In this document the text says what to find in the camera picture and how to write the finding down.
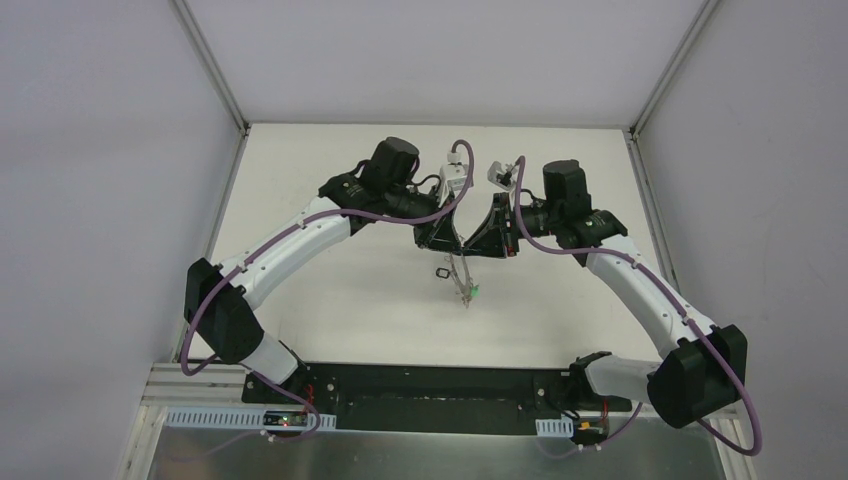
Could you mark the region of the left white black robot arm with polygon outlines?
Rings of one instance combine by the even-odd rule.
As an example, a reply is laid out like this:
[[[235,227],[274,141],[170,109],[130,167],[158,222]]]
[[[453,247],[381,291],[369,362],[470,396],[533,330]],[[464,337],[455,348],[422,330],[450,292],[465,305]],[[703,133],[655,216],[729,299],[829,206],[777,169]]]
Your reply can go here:
[[[423,195],[413,183],[418,149],[387,137],[370,158],[331,177],[298,215],[259,244],[217,265],[195,261],[186,285],[182,373],[196,375],[216,360],[241,365],[265,377],[267,391],[279,403],[297,402],[305,390],[305,378],[296,371],[300,360],[263,329],[256,309],[308,261],[369,224],[416,226],[452,214],[473,185],[473,149],[457,140],[447,160],[447,169],[459,176],[440,178],[447,196]]]

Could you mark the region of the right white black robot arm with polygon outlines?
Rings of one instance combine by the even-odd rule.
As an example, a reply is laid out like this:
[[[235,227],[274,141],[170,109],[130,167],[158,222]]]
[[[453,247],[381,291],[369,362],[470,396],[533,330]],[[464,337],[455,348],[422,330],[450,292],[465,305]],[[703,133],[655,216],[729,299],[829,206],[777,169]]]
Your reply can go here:
[[[606,397],[650,404],[674,428],[736,402],[750,408],[748,341],[741,330],[717,326],[654,271],[624,224],[593,207],[578,161],[545,164],[542,196],[521,204],[525,165],[518,160],[491,166],[489,180],[501,190],[485,219],[462,242],[462,253],[509,258],[525,240],[543,253],[574,258],[630,311],[660,357],[649,362],[599,352],[577,359],[567,384],[572,404],[590,410]]]

